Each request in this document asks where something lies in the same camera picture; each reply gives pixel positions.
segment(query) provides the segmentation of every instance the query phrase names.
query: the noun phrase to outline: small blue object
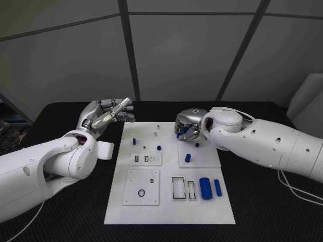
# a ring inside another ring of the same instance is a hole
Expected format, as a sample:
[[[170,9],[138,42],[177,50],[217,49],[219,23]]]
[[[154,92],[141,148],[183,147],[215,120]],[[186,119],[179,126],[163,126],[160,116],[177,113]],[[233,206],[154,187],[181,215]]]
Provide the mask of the small blue object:
[[[189,163],[190,162],[190,154],[186,155],[184,161]]]
[[[212,199],[212,192],[210,192],[210,180],[209,178],[203,177],[199,179],[200,183],[200,192],[202,192],[202,199],[209,200]]]
[[[222,196],[222,191],[220,191],[220,187],[219,187],[219,181],[217,181],[217,179],[215,180],[215,187],[216,187],[217,197],[220,197],[220,196]]]

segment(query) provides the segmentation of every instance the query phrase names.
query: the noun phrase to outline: gray wall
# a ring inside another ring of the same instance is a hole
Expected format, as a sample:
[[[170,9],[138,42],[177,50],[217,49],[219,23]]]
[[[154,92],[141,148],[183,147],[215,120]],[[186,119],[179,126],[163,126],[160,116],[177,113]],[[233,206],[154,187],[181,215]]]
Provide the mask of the gray wall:
[[[7,2],[0,95],[30,120],[49,103],[125,96],[287,106],[323,72],[323,0]]]

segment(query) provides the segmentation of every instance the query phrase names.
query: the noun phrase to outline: black table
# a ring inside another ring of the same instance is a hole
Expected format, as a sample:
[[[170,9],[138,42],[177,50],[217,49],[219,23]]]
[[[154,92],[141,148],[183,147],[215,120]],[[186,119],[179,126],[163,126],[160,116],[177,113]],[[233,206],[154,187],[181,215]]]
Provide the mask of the black table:
[[[29,147],[75,129],[88,103],[54,103],[44,107],[23,140]],[[255,118],[292,127],[271,102],[135,102],[138,122],[173,122],[187,108],[225,106]],[[229,151],[217,151],[236,225],[104,225],[122,123],[109,124],[101,141],[115,144],[111,161],[98,160],[91,176],[44,202],[40,214],[14,241],[323,241],[323,207],[295,198],[264,168]],[[323,197],[323,185],[287,173],[292,186]],[[31,220],[39,206],[0,224],[5,241]]]

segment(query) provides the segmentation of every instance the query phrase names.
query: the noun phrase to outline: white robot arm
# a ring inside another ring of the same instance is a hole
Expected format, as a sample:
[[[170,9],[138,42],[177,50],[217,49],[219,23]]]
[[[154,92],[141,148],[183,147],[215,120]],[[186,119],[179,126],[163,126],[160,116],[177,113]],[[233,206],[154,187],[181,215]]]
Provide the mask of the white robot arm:
[[[96,141],[106,125],[134,122],[131,100],[92,101],[76,130],[62,138],[0,156],[0,223],[24,213],[66,186],[85,179],[98,159],[111,159],[114,144]],[[46,180],[43,170],[57,175]]]
[[[230,108],[187,109],[177,115],[174,132],[180,140],[202,133],[217,149],[323,183],[323,139],[281,124],[246,120]]]

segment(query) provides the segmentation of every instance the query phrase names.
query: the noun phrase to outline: white cable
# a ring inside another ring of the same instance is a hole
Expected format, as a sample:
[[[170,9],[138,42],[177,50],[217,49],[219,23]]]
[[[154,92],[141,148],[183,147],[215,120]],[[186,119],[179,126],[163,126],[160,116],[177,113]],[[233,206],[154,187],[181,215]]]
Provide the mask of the white cable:
[[[249,117],[252,120],[255,120],[255,118],[248,115],[246,113],[241,112],[239,110],[233,109],[233,108],[229,108],[229,107],[219,107],[219,109],[223,109],[223,110],[228,110],[228,111],[235,111],[235,112],[239,112],[242,113],[246,117]]]
[[[31,224],[31,222],[34,221],[34,219],[36,219],[36,216],[37,216],[37,214],[39,214],[39,212],[40,212],[40,210],[41,210],[41,208],[43,208],[43,203],[41,203],[41,206],[40,206],[40,208],[39,208],[39,210],[37,210],[37,213],[36,213],[36,215],[34,215],[34,217],[33,217],[33,219],[30,220],[30,222],[29,222],[29,224],[27,224],[27,226],[23,228],[23,230],[7,240],[7,242],[10,242],[20,234],[21,234],[21,232],[26,230],[26,228],[29,227],[29,225]]]
[[[281,179],[279,179],[279,172],[281,172],[281,174],[282,174],[282,176],[284,176],[284,179],[285,179],[287,184],[285,184],[285,183],[281,181]],[[320,200],[323,200],[323,198],[320,198],[320,197],[317,197],[316,195],[307,193],[305,191],[303,191],[303,190],[294,188],[294,187],[290,185],[288,180],[287,180],[287,177],[285,177],[285,174],[284,174],[284,172],[282,172],[281,170],[278,170],[278,180],[279,180],[281,184],[285,185],[285,186],[288,187],[288,189],[291,190],[291,193],[295,195],[295,197],[298,197],[301,200],[305,200],[307,202],[316,203],[316,204],[318,204],[318,205],[323,206],[323,203],[317,203],[317,202],[314,202],[313,200],[308,200],[308,199],[303,198],[301,196],[298,196],[298,195],[295,194],[295,192],[294,192],[292,189],[295,189],[297,191],[300,191],[300,192],[308,194],[310,196],[318,198]]]

